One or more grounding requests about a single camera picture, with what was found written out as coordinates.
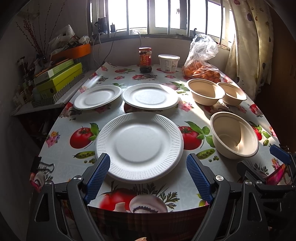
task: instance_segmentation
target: metal bolt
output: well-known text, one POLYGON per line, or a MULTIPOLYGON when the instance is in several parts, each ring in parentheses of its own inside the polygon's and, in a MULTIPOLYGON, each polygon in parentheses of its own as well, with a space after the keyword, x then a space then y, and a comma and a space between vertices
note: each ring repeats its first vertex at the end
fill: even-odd
POLYGON ((216 176, 216 180, 217 181, 223 181, 224 180, 224 177, 222 177, 221 175, 217 175, 216 176))
POLYGON ((251 186, 253 183, 250 180, 245 180, 245 184, 247 184, 248 186, 251 186))
POLYGON ((44 183, 45 186, 49 186, 49 185, 51 185, 51 184, 52 184, 51 180, 48 180, 48 181, 46 181, 46 182, 44 183))
POLYGON ((73 178, 76 182, 80 181, 82 179, 81 176, 77 175, 73 178))

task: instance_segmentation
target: beige curtain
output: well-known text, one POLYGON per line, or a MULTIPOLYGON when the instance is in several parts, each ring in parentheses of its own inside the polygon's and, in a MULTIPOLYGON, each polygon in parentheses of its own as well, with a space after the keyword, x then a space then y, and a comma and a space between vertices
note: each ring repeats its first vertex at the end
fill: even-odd
POLYGON ((229 0, 234 16, 234 38, 225 74, 254 100, 271 81, 273 26, 264 0, 229 0))

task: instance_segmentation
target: plate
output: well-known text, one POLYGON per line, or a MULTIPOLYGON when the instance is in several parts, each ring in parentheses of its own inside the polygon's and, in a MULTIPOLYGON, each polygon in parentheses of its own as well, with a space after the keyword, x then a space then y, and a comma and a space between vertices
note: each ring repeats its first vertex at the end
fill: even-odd
POLYGON ((80 94, 74 101, 74 108, 90 110, 110 103, 121 95, 122 89, 114 85, 101 85, 80 94))
POLYGON ((183 138, 168 118, 151 112, 121 115, 100 131, 96 157, 110 156, 108 174, 128 183, 146 183, 169 173, 183 153, 183 138))
POLYGON ((154 83, 131 86, 122 93, 122 99, 144 110, 165 110, 179 102, 178 94, 172 88, 154 83))

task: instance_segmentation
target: orange tray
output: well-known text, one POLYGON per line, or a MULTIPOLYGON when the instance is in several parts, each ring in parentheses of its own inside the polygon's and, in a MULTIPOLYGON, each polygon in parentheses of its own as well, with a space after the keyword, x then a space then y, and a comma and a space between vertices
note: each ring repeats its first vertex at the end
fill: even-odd
POLYGON ((76 58, 83 57, 83 56, 90 54, 90 53, 91 53, 91 45, 84 44, 84 45, 81 45, 78 47, 74 47, 74 48, 59 52, 59 53, 53 55, 50 60, 56 61, 56 60, 63 58, 63 57, 69 58, 69 59, 76 59, 76 58))

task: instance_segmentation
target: beige bowl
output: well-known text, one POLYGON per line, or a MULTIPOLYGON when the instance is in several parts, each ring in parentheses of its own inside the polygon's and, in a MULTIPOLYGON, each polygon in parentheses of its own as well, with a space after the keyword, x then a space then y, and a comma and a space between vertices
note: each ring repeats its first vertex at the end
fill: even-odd
POLYGON ((209 80, 192 79, 187 81, 193 99, 202 105, 214 105, 225 96, 224 90, 209 80))
POLYGON ((225 96, 223 97, 223 102, 229 105, 239 105, 243 100, 247 99, 246 94, 238 87, 232 84, 220 82, 218 83, 220 87, 225 91, 225 96))
POLYGON ((213 114, 211 129, 217 151, 229 159, 252 157, 258 152, 259 142, 253 128, 235 114, 213 114))

